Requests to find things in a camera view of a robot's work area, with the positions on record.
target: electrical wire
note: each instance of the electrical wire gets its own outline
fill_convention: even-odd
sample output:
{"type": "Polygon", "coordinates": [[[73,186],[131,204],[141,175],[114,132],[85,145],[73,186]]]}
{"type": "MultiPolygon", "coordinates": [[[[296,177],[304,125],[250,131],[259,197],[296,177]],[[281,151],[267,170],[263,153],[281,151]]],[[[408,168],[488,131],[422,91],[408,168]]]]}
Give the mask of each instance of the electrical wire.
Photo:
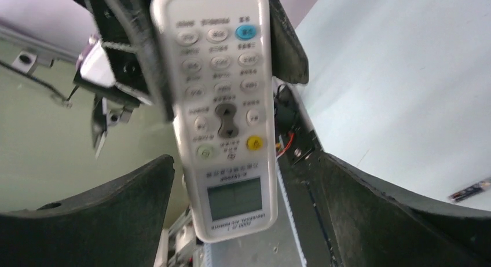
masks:
{"type": "Polygon", "coordinates": [[[70,101],[70,99],[74,96],[75,92],[78,90],[79,86],[75,86],[74,89],[72,89],[72,92],[70,92],[70,95],[67,98],[67,101],[70,101]]]}
{"type": "Polygon", "coordinates": [[[285,148],[283,148],[282,151],[280,151],[280,153],[278,155],[276,155],[276,159],[278,159],[279,157],[281,157],[283,154],[285,154],[285,152],[290,148],[290,146],[292,145],[292,142],[293,142],[293,138],[295,137],[295,133],[293,132],[289,132],[288,133],[290,135],[290,140],[288,141],[288,144],[286,144],[285,148]]]}
{"type": "Polygon", "coordinates": [[[23,76],[23,77],[25,77],[25,78],[27,78],[27,79],[35,82],[35,83],[37,83],[38,85],[44,87],[45,89],[50,90],[53,93],[53,95],[55,95],[56,97],[58,97],[59,99],[61,99],[62,102],[64,102],[64,103],[69,102],[69,98],[66,98],[66,96],[62,92],[60,92],[58,89],[56,89],[56,87],[54,87],[50,83],[45,82],[45,81],[43,81],[43,80],[41,80],[39,78],[36,78],[34,76],[31,76],[29,74],[26,74],[26,73],[24,73],[24,72],[16,69],[15,67],[12,67],[10,64],[8,64],[8,63],[6,63],[4,61],[1,61],[1,60],[0,60],[0,66],[1,67],[4,67],[7,70],[10,70],[10,71],[12,71],[12,72],[14,72],[16,74],[19,74],[19,75],[21,75],[21,76],[23,76]]]}
{"type": "Polygon", "coordinates": [[[282,83],[282,84],[280,84],[280,85],[279,85],[279,86],[276,88],[276,98],[278,98],[278,97],[279,97],[281,90],[282,90],[284,87],[286,87],[286,86],[287,86],[287,84],[282,83]]]}

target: white remote control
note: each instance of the white remote control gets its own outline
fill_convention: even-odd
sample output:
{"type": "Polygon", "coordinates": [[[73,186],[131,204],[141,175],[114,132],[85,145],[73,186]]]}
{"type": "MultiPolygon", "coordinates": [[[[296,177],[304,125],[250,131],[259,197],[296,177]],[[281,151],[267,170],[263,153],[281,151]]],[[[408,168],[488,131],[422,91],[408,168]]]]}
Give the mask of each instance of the white remote control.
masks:
{"type": "Polygon", "coordinates": [[[268,0],[152,0],[199,239],[277,218],[268,0]]]}

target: green button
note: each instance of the green button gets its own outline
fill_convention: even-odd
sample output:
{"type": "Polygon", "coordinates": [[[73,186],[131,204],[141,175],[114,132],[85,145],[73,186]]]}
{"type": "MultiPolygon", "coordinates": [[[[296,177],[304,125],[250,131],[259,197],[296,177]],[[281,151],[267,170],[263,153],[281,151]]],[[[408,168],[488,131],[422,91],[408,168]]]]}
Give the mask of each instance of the green button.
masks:
{"type": "Polygon", "coordinates": [[[197,155],[203,160],[209,160],[215,155],[215,148],[210,144],[203,144],[198,147],[197,155]]]}

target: remote control button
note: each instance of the remote control button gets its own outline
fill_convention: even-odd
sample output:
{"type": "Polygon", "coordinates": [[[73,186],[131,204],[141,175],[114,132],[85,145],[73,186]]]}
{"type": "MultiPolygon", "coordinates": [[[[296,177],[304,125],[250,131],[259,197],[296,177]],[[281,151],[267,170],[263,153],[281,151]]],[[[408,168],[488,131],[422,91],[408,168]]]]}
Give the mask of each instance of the remote control button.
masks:
{"type": "Polygon", "coordinates": [[[259,82],[256,80],[244,80],[240,83],[240,89],[246,93],[251,93],[259,88],[259,82]]]}
{"type": "Polygon", "coordinates": [[[229,82],[219,83],[215,86],[215,92],[218,94],[229,93],[232,91],[232,85],[229,82]]]}
{"type": "Polygon", "coordinates": [[[241,66],[253,66],[258,63],[259,55],[256,53],[245,53],[239,56],[239,64],[241,66]]]}
{"type": "Polygon", "coordinates": [[[256,125],[260,121],[259,111],[257,109],[251,109],[245,114],[247,118],[247,124],[250,126],[256,125]]]}
{"type": "Polygon", "coordinates": [[[226,28],[212,28],[207,35],[207,39],[211,43],[220,43],[227,39],[229,31],[226,28]]]}
{"type": "Polygon", "coordinates": [[[230,66],[232,60],[227,56],[218,56],[211,59],[211,68],[215,70],[224,70],[230,66]]]}
{"type": "Polygon", "coordinates": [[[182,63],[182,68],[189,74],[198,73],[201,70],[201,61],[197,58],[188,58],[182,63]]]}
{"type": "Polygon", "coordinates": [[[202,116],[198,116],[195,120],[195,129],[198,132],[206,132],[208,131],[208,122],[206,118],[202,116]]]}
{"type": "Polygon", "coordinates": [[[209,160],[215,156],[215,148],[209,144],[203,144],[198,147],[196,151],[199,158],[203,160],[209,160]]]}
{"type": "Polygon", "coordinates": [[[199,39],[199,34],[194,31],[181,31],[177,35],[177,43],[181,46],[191,46],[199,39]]]}
{"type": "Polygon", "coordinates": [[[253,25],[241,25],[235,31],[235,36],[240,40],[249,40],[256,36],[256,27],[253,25]]]}
{"type": "Polygon", "coordinates": [[[247,139],[247,148],[251,151],[260,150],[262,146],[263,142],[259,136],[251,136],[247,139]]]}
{"type": "Polygon", "coordinates": [[[215,108],[215,113],[220,118],[222,124],[218,129],[218,136],[221,138],[235,138],[239,135],[239,128],[233,123],[233,117],[237,112],[234,104],[222,103],[215,108]]]}
{"type": "Polygon", "coordinates": [[[198,98],[204,95],[204,86],[196,85],[186,89],[186,95],[189,98],[198,98]]]}

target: red wire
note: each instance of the red wire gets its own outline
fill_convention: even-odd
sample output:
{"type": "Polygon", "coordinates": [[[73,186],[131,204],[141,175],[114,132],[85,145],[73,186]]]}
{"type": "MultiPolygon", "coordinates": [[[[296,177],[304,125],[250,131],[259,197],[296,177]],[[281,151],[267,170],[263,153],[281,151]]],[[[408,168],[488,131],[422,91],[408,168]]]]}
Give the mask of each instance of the red wire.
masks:
{"type": "Polygon", "coordinates": [[[288,132],[288,134],[290,135],[290,140],[288,141],[288,144],[285,146],[285,148],[283,148],[283,150],[277,155],[277,157],[280,157],[281,155],[285,154],[285,152],[290,148],[290,146],[293,142],[293,137],[294,137],[295,133],[288,132]]]}

